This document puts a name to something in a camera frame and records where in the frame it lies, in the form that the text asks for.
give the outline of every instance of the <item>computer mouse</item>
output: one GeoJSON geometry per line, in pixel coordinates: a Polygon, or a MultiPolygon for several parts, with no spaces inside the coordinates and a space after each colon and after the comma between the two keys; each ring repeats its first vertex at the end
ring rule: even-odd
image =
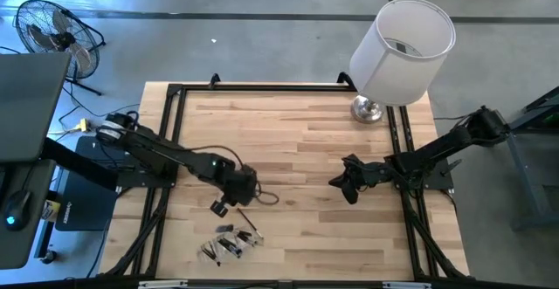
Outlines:
{"type": "Polygon", "coordinates": [[[3,220],[8,230],[20,231],[27,225],[30,200],[31,192],[27,189],[21,189],[8,197],[3,212],[3,220]]]}

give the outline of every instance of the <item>lamp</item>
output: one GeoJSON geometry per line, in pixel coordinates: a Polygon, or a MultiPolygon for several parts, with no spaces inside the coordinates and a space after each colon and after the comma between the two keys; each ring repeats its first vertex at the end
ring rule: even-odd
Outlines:
{"type": "Polygon", "coordinates": [[[373,123],[384,106],[419,100],[454,47],[456,31],[437,5],[424,0],[394,0],[382,7],[355,50],[349,75],[359,95],[354,118],[373,123]]]}

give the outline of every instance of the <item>wooden table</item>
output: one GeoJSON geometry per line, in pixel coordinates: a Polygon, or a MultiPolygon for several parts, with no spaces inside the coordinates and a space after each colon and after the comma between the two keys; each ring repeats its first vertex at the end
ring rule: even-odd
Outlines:
{"type": "MultiPolygon", "coordinates": [[[[155,131],[167,85],[148,82],[141,100],[140,123],[155,131]]],[[[254,201],[245,208],[264,235],[265,245],[217,267],[199,261],[197,248],[216,236],[218,225],[246,222],[234,210],[225,218],[211,213],[217,189],[180,169],[169,199],[157,278],[412,279],[402,204],[392,185],[368,189],[355,205],[328,185],[343,171],[343,156],[354,153],[369,162],[392,154],[386,117],[375,125],[354,121],[349,112],[354,97],[355,93],[189,92],[179,143],[232,148],[258,171],[263,188],[278,194],[280,201],[274,206],[254,201]]],[[[408,111],[416,147],[434,140],[437,134],[427,94],[408,111]]],[[[228,152],[215,152],[234,160],[228,152]]],[[[118,200],[101,272],[116,264],[136,237],[145,195],[145,189],[131,189],[118,200]]],[[[425,192],[425,201],[433,237],[467,273],[451,202],[437,191],[425,192]]],[[[427,270],[423,243],[418,244],[427,270]]]]}

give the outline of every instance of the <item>lamp base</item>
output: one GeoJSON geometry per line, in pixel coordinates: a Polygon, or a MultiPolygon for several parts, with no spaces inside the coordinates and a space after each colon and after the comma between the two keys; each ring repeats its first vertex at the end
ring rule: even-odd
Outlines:
{"type": "Polygon", "coordinates": [[[351,115],[361,123],[371,124],[382,119],[383,109],[377,103],[357,96],[351,104],[351,115]]]}

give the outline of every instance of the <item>concrete floor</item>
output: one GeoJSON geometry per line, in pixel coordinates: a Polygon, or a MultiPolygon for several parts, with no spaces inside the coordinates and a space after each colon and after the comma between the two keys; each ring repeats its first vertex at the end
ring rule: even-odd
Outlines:
{"type": "MultiPolygon", "coordinates": [[[[25,0],[0,0],[0,10],[25,0]]],[[[70,9],[149,12],[376,14],[386,0],[50,0],[70,9]]],[[[559,0],[429,0],[451,16],[558,17],[559,0]]],[[[0,22],[0,45],[24,52],[11,26],[0,22]]],[[[76,97],[103,114],[139,102],[148,80],[332,82],[368,22],[89,19],[103,32],[97,72],[84,81],[105,93],[76,89],[76,97]]],[[[557,86],[559,25],[457,24],[458,42],[430,88],[435,116],[470,113],[482,104],[512,120],[518,110],[557,86]]],[[[62,95],[55,118],[72,108],[62,95]]],[[[83,110],[70,115],[99,121],[83,110]]],[[[445,133],[451,121],[438,120],[445,133]]],[[[59,129],[54,121],[53,129],[59,129]]],[[[62,143],[75,146],[77,135],[62,143]]],[[[558,286],[559,230],[512,232],[526,202],[505,145],[469,148],[452,172],[459,224],[471,274],[479,279],[558,286]],[[490,166],[491,173],[481,167],[490,166]]],[[[99,232],[55,232],[52,248],[62,259],[50,265],[30,259],[20,270],[0,271],[0,283],[85,277],[100,243],[99,232]]]]}

